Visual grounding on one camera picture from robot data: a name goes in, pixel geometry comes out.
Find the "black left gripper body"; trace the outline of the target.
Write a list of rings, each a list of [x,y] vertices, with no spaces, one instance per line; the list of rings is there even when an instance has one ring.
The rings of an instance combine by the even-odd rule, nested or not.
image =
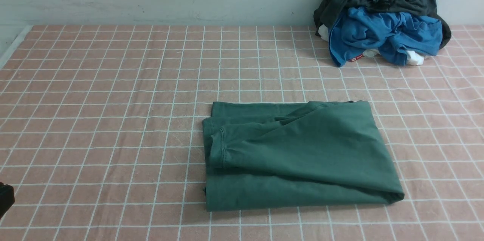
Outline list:
[[[14,205],[14,187],[8,184],[0,183],[0,219]]]

